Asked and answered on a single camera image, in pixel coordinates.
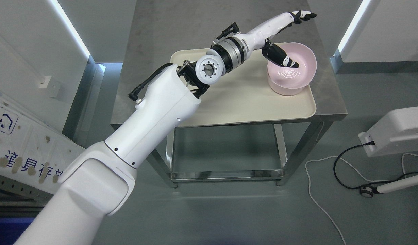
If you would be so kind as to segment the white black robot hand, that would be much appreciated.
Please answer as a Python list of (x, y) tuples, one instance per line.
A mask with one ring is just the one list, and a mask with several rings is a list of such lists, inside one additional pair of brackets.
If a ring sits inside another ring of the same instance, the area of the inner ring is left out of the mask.
[(251, 51), (260, 49), (263, 57), (279, 67), (299, 68), (299, 64), (293, 61), (282, 48), (273, 44), (271, 39), (293, 24), (298, 25), (315, 17), (317, 14), (305, 10), (284, 12), (263, 22), (248, 33), (242, 34), (239, 39), (247, 45), (247, 50), (249, 50), (247, 58), (251, 55)]

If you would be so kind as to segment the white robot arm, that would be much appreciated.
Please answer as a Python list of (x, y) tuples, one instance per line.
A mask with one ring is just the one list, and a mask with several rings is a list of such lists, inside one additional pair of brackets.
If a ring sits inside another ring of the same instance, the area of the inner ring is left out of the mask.
[(135, 88), (135, 112), (108, 138), (79, 155), (60, 177), (61, 186), (16, 245), (90, 245), (106, 216), (134, 189), (137, 169), (177, 125), (190, 118), (210, 84), (240, 66), (266, 39), (262, 24), (241, 34), (231, 25), (196, 64), (167, 63)]

